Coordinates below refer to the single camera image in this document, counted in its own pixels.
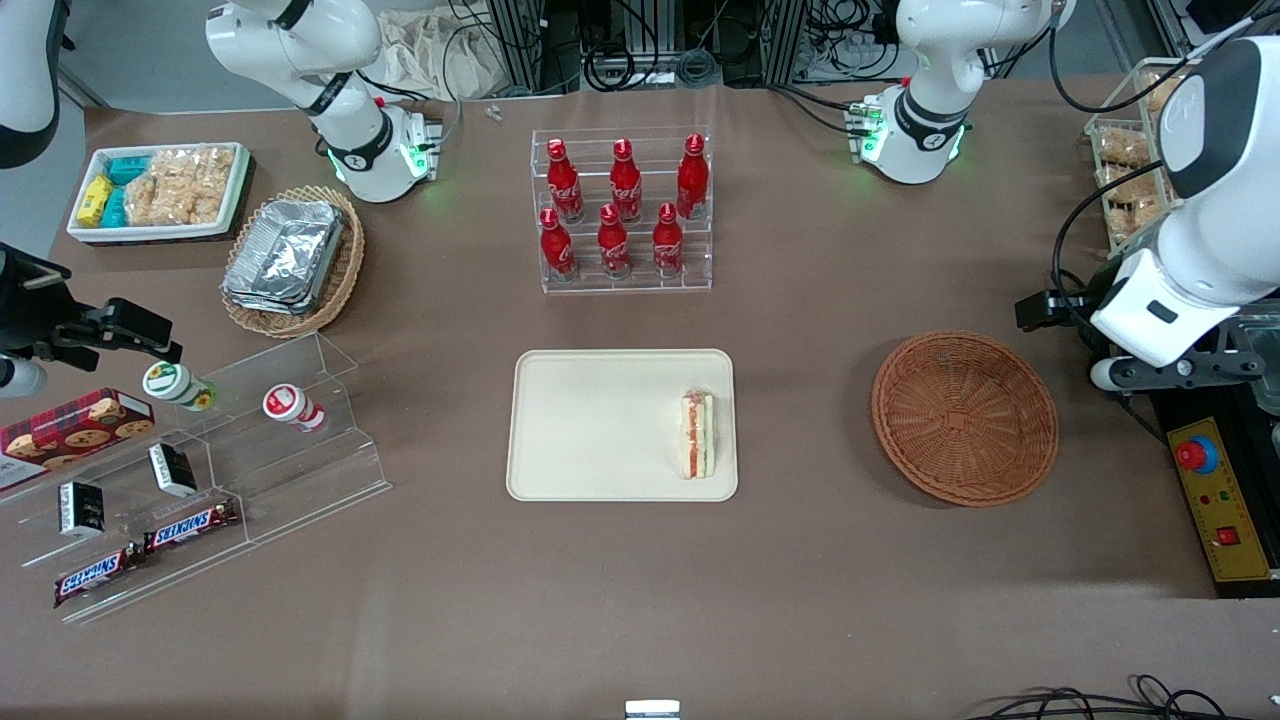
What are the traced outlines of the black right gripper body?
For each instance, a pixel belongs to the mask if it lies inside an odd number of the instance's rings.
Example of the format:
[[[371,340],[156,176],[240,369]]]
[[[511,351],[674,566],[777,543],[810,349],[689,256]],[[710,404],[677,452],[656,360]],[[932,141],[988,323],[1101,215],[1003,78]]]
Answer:
[[[68,361],[77,347],[96,347],[93,307],[76,301],[72,272],[26,251],[1,246],[3,350],[27,360]]]

